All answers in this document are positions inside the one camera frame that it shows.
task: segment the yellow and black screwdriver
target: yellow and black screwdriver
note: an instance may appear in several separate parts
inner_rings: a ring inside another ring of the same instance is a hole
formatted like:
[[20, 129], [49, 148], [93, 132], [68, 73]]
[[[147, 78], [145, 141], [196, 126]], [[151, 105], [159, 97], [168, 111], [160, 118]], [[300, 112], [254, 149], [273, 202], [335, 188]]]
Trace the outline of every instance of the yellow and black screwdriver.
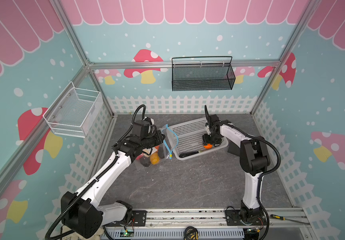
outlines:
[[[281, 217], [281, 216], [278, 216], [278, 215], [274, 215], [274, 214], [271, 214], [270, 217], [271, 217], [271, 218], [278, 218], [278, 219], [281, 219], [281, 220], [285, 220], [284, 217]], [[297, 222], [297, 223], [302, 223], [302, 224], [310, 225], [310, 223], [308, 223], [308, 222], [296, 221], [296, 220], [292, 220], [292, 219], [289, 219], [289, 218], [286, 218], [286, 220], [289, 220], [289, 221], [291, 221], [291, 222]]]

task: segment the red mushroom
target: red mushroom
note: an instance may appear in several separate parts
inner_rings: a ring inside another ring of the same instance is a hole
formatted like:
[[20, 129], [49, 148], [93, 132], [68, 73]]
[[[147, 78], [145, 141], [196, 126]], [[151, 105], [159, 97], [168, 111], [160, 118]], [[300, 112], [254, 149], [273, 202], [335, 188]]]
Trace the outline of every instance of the red mushroom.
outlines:
[[[295, 55], [293, 53], [290, 53], [289, 58], [287, 59], [285, 65], [283, 65], [281, 71], [279, 72], [279, 75], [276, 76], [276, 78], [274, 79], [274, 82], [271, 85], [271, 87], [274, 90], [278, 91], [279, 83], [283, 79], [285, 81], [286, 87], [290, 88], [294, 82], [296, 66], [297, 66], [297, 63], [295, 61]], [[273, 67], [267, 66], [258, 73], [258, 77], [260, 78], [268, 77], [270, 76], [272, 70], [273, 70]]]
[[254, 76], [255, 69], [253, 67], [236, 67], [233, 69], [235, 74], [234, 84], [243, 83], [243, 76]]
[[314, 149], [315, 155], [322, 162], [334, 156], [340, 169], [345, 170], [345, 135], [329, 132], [312, 132], [310, 143], [316, 142], [321, 147]]
[[[162, 61], [163, 59], [160, 56], [158, 56], [158, 54], [147, 49], [139, 50], [139, 52], [135, 55], [134, 59], [132, 60], [132, 62], [162, 62]], [[152, 84], [152, 83], [155, 83], [156, 81], [154, 75], [152, 74], [153, 70], [166, 72], [168, 69], [167, 68], [126, 69], [124, 71], [124, 75], [128, 78], [133, 78], [141, 74], [142, 76], [141, 83]]]
[[12, 181], [0, 197], [0, 239], [3, 236], [6, 220], [10, 219], [18, 223], [26, 212], [28, 201], [14, 201], [26, 184], [26, 180]]
[[[16, 142], [17, 145], [21, 144], [26, 137], [30, 134], [32, 129], [36, 126], [42, 118], [42, 114], [47, 108], [34, 108], [24, 112], [18, 118], [18, 131], [20, 140]], [[34, 150], [28, 156], [23, 164], [23, 169], [27, 175], [36, 173], [41, 165], [43, 158], [43, 150], [47, 150], [52, 158], [55, 158], [63, 145], [63, 138], [55, 136], [54, 133], [47, 130], [44, 137], [39, 141]]]
[[100, 69], [94, 71], [96, 77], [98, 78], [100, 83], [104, 83], [107, 85], [115, 84], [115, 81], [112, 79], [112, 76], [121, 77], [122, 75], [117, 69]]

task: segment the screwdriver handle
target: screwdriver handle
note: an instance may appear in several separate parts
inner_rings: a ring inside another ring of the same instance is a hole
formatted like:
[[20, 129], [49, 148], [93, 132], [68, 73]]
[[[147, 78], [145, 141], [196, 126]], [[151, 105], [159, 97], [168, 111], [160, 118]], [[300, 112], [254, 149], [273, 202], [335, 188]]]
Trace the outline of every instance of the screwdriver handle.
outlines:
[[285, 220], [284, 217], [281, 217], [281, 216], [278, 216], [278, 215], [274, 215], [274, 214], [271, 214], [270, 217], [272, 217], [272, 218], [278, 218], [278, 219], [281, 219], [281, 220]]

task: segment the black wire mesh basket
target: black wire mesh basket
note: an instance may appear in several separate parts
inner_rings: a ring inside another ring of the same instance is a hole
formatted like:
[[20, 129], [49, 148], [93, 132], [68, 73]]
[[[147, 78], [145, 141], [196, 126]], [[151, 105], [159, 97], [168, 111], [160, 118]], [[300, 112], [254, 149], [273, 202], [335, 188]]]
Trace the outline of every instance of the black wire mesh basket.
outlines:
[[172, 58], [172, 90], [231, 90], [235, 75], [231, 56]]

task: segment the white polka dot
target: white polka dot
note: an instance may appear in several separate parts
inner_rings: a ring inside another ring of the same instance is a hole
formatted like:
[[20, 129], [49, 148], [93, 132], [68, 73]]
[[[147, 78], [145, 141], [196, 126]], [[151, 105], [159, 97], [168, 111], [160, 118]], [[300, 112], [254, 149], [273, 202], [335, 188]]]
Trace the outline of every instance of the white polka dot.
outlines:
[[23, 96], [23, 90], [20, 89], [20, 88], [15, 88], [15, 89], [14, 89], [14, 94], [15, 94], [16, 96], [18, 96], [18, 97], [21, 97], [21, 96]]
[[5, 198], [0, 199], [0, 209], [4, 209], [8, 204], [8, 200]]
[[331, 150], [333, 150], [333, 151], [338, 151], [338, 150], [339, 150], [339, 145], [336, 144], [336, 143], [333, 143], [333, 144], [331, 145]]
[[322, 132], [322, 136], [324, 136], [324, 137], [330, 137], [330, 136], [331, 136], [331, 133], [329, 133], [329, 132]]
[[18, 188], [19, 188], [20, 190], [22, 190], [22, 189], [25, 188], [26, 184], [27, 184], [27, 181], [26, 181], [26, 180], [21, 180], [20, 183], [18, 184]]
[[3, 233], [4, 232], [4, 227], [6, 225], [6, 220], [3, 220], [1, 223], [0, 223], [0, 233]]
[[343, 162], [339, 162], [338, 167], [342, 170], [345, 170], [345, 164]]
[[31, 109], [31, 113], [34, 114], [35, 116], [40, 116], [42, 114], [42, 108], [33, 108]]
[[156, 53], [153, 52], [153, 51], [150, 53], [150, 55], [151, 55], [152, 58], [157, 58], [157, 57], [159, 57], [158, 54], [156, 54]]
[[36, 154], [35, 154], [35, 160], [36, 160], [37, 162], [39, 162], [39, 163], [42, 163], [43, 152], [44, 152], [44, 150], [41, 149], [41, 150], [37, 151]]
[[287, 71], [287, 65], [284, 65], [284, 66], [282, 67], [282, 72], [285, 73], [286, 71]]

